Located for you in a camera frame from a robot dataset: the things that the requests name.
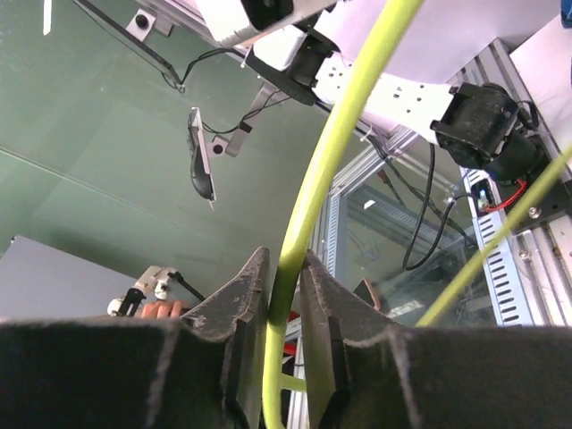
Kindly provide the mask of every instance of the glass panel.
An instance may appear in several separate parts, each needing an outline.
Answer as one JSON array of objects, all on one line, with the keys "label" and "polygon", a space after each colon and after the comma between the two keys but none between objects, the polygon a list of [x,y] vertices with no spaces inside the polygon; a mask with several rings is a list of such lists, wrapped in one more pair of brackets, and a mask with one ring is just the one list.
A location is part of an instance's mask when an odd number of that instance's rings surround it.
[{"label": "glass panel", "polygon": [[[422,197],[426,178],[397,161],[393,165],[399,176]],[[449,196],[450,191],[433,182],[433,207],[444,212]],[[364,281],[368,279],[378,292],[381,311],[401,324],[414,325],[476,250],[467,202],[459,201],[451,212],[450,219],[459,231],[447,226],[432,259],[410,272],[402,268],[402,262],[422,205],[421,198],[416,198],[396,173],[386,167],[349,194],[347,202],[345,276],[349,288],[372,303]],[[440,217],[427,209],[409,265],[426,254],[440,222]],[[460,231],[470,237],[464,238]],[[482,274],[443,317],[441,325],[495,325]]]},{"label": "glass panel", "polygon": [[[93,3],[121,25],[138,9]],[[45,35],[42,17],[41,1],[0,2],[0,151],[27,165],[2,185],[4,236],[73,248],[133,275],[149,264],[192,267],[205,287],[229,280],[257,246],[275,260],[326,115],[295,101],[263,111],[238,157],[212,161],[212,211],[190,183],[189,111],[199,106],[215,129],[234,126],[261,86],[257,74],[218,55],[193,69],[180,94],[72,1],[54,2]],[[213,48],[181,28],[148,44],[180,75]],[[365,144],[354,139],[345,159]]]}]

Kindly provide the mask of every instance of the human hand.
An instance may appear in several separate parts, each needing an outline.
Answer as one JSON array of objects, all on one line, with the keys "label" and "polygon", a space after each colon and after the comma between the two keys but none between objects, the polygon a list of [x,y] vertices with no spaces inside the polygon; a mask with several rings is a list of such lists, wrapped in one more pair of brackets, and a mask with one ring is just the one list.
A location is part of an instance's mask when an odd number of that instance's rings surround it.
[{"label": "human hand", "polygon": [[141,318],[158,319],[162,317],[177,318],[181,315],[183,308],[189,308],[190,305],[185,301],[155,301],[149,302],[143,307]]}]

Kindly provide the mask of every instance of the black cable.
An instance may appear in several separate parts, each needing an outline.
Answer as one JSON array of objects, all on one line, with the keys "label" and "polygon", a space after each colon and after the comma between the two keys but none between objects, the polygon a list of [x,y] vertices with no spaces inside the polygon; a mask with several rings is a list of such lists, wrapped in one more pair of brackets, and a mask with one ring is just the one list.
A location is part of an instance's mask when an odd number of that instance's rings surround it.
[{"label": "black cable", "polygon": [[530,131],[538,131],[540,125],[540,118],[538,115],[538,108],[533,101],[517,101],[517,105],[527,105],[529,112],[524,107],[518,110],[517,118],[522,123],[522,126]]},{"label": "black cable", "polygon": [[439,225],[439,230],[437,231],[437,235],[435,237],[435,240],[433,241],[433,244],[431,245],[429,250],[427,250],[427,253],[425,254],[425,256],[422,257],[418,262],[416,262],[412,266],[408,266],[408,267],[404,266],[405,270],[411,271],[411,270],[415,270],[416,268],[419,268],[421,265],[423,265],[425,262],[427,262],[429,260],[429,258],[433,255],[433,252],[437,249],[437,246],[439,245],[439,240],[441,239],[441,236],[443,235],[443,230],[445,229],[445,223],[446,223],[447,219],[449,218],[450,211],[455,206],[457,201],[459,201],[461,198],[472,198],[475,201],[475,203],[477,202],[477,198],[473,194],[458,194],[456,197],[454,197],[449,202],[449,204],[447,205],[447,208],[445,209],[445,213],[443,214],[443,218],[441,220],[441,224]]},{"label": "black cable", "polygon": [[171,277],[172,279],[177,281],[183,288],[185,288],[190,293],[192,293],[200,302],[203,302],[205,300],[205,297],[203,296],[202,293],[200,293],[198,290],[193,288],[190,284],[185,282],[185,279],[182,277],[181,273],[170,273],[168,275],[169,275],[169,277]]},{"label": "black cable", "polygon": [[[405,185],[405,187],[409,190],[409,192],[411,192],[417,199],[419,199],[420,201],[423,201],[425,198],[425,195],[423,194],[423,191],[421,189],[418,189],[414,186],[412,186],[400,173],[400,171],[397,169],[397,167],[395,165],[393,165],[392,160],[390,159],[390,157],[385,153],[385,151],[382,148],[381,143],[379,142],[379,140],[377,140],[375,137],[370,136],[368,138],[370,140],[371,145],[374,147],[375,152],[377,153],[377,155],[382,158],[386,165],[393,171],[393,174],[395,174],[395,177],[397,177],[399,179],[399,181],[401,183],[403,183]],[[429,205],[428,205],[429,209],[435,213],[435,215],[439,218],[439,219],[443,219],[443,212],[437,207],[437,205],[434,203],[434,201],[432,199],[429,198]],[[476,242],[470,238],[467,233],[465,232],[465,230],[455,221],[451,220],[451,219],[447,219],[447,224],[454,229],[455,231],[457,231],[464,239],[465,242],[470,243],[473,246],[476,246]]]},{"label": "black cable", "polygon": [[401,264],[401,266],[405,271],[415,270],[416,268],[423,265],[425,261],[429,258],[427,257],[427,255],[429,254],[427,254],[423,258],[421,258],[421,261],[413,265],[408,265],[409,258],[411,257],[411,252],[413,251],[413,246],[415,246],[415,242],[417,240],[417,235],[419,234],[419,230],[421,229],[421,225],[423,225],[423,220],[425,219],[425,212],[427,211],[427,206],[429,205],[429,199],[431,198],[431,188],[433,187],[433,174],[435,173],[434,145],[429,145],[429,154],[430,154],[429,173],[427,174],[427,186],[425,187],[425,198],[423,199],[423,204],[421,205],[421,209],[419,210],[419,216],[417,217],[417,224],[415,225],[415,229],[413,230],[413,235],[411,236],[411,240],[409,240],[409,244],[405,249],[405,256],[403,257],[403,263]]},{"label": "black cable", "polygon": [[184,94],[185,87],[178,87],[177,84],[175,82],[173,82],[172,80],[169,80],[167,75],[164,73],[161,73],[161,76],[163,77],[164,83],[166,83],[169,86],[169,88],[176,89],[179,92],[181,92],[182,94]]},{"label": "black cable", "polygon": [[203,54],[199,55],[197,58],[195,58],[193,61],[191,61],[189,63],[189,65],[187,65],[187,70],[185,70],[185,74],[183,74],[183,76],[182,76],[182,83],[183,84],[185,83],[185,81],[187,80],[187,78],[190,75],[190,72],[193,70],[193,67],[195,65],[197,65],[198,63],[200,63],[201,61],[207,60],[208,58],[212,58],[213,56],[216,56],[216,55],[228,54],[230,52],[237,54],[237,52],[234,49],[231,49],[229,47],[217,47],[216,49],[206,51]]},{"label": "black cable", "polygon": [[387,178],[387,181],[385,182],[385,184],[387,185],[387,187],[390,189],[391,193],[393,194],[393,196],[395,197],[395,199],[397,200],[398,203],[400,203],[402,206],[407,207],[405,205],[405,201],[403,201],[403,198],[401,198],[401,195],[399,194],[399,192],[395,189],[395,187],[393,186],[393,183],[391,183],[390,178]]},{"label": "black cable", "polygon": [[250,112],[248,112],[247,114],[245,114],[244,116],[242,116],[242,118],[240,119],[238,125],[235,125],[232,128],[229,128],[228,130],[215,130],[213,127],[211,127],[210,125],[208,125],[206,122],[203,121],[203,128],[208,131],[211,132],[213,134],[218,134],[219,136],[222,136],[224,134],[231,134],[232,132],[236,131],[238,128],[240,128],[240,125],[244,122],[247,121],[248,119],[252,119],[255,116],[257,116],[258,114],[260,114],[263,110],[268,109],[270,107],[273,107],[275,105],[279,105],[280,103],[283,103],[286,100],[290,100],[290,97],[285,97],[280,101],[276,101],[274,103],[270,103],[270,100],[272,99],[272,97],[274,97],[276,94],[278,94],[279,92],[281,92],[279,89],[275,90],[272,94],[270,94],[268,96],[268,98],[266,99],[266,101],[264,102],[264,104],[261,107],[258,107],[257,109],[254,109]]}]

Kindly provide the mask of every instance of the metal bracket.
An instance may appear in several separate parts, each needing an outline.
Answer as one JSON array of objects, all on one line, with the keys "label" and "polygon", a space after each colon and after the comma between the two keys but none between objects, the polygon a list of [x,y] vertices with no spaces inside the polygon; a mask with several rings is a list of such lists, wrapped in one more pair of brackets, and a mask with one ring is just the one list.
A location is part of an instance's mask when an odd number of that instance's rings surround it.
[{"label": "metal bracket", "polygon": [[218,134],[214,136],[213,141],[206,143],[206,156],[209,158],[217,158],[224,156],[226,148],[229,146],[229,140]]},{"label": "metal bracket", "polygon": [[156,17],[152,13],[139,9],[125,29],[139,42],[145,42],[153,31],[155,22]]},{"label": "metal bracket", "polygon": [[[348,85],[351,66],[339,53],[326,58],[315,76],[315,94],[325,103],[335,104]],[[384,73],[367,99],[364,114],[401,124],[436,144],[431,123],[442,118],[452,99],[450,85],[416,82]]]},{"label": "metal bracket", "polygon": [[171,19],[168,16],[161,13],[157,15],[155,21],[155,30],[157,30],[163,36],[168,38],[169,36],[171,36],[171,31],[173,27],[174,24],[172,23]]},{"label": "metal bracket", "polygon": [[[258,90],[258,94],[255,97],[252,105],[248,109],[249,112],[256,112],[261,111],[270,103],[270,97],[273,92],[276,92],[276,87],[268,82],[264,82],[262,87]],[[286,98],[285,95],[282,93],[277,93],[275,96],[276,101],[281,101],[281,99]],[[218,136],[215,139],[218,143],[222,144],[223,142],[227,142],[225,153],[230,156],[236,156],[239,154],[242,145],[250,135],[250,132],[254,128],[258,119],[258,114],[252,114],[250,118],[240,121],[239,128],[232,133],[232,136],[227,139],[222,136]]]}]

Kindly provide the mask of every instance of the finger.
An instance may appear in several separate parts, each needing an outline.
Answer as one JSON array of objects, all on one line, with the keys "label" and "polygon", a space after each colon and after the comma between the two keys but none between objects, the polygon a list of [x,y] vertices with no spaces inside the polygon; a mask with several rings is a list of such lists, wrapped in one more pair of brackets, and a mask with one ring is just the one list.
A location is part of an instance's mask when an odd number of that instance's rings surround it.
[{"label": "finger", "polygon": [[155,319],[157,317],[157,311],[159,310],[160,305],[161,301],[149,302],[146,304],[143,307],[143,311],[141,312],[141,318]]},{"label": "finger", "polygon": [[181,315],[182,301],[175,301],[172,303],[171,317],[177,318]]},{"label": "finger", "polygon": [[159,311],[157,312],[157,318],[169,317],[169,313],[171,313],[171,308],[172,308],[172,302],[170,301],[161,302],[161,306],[159,306]]}]

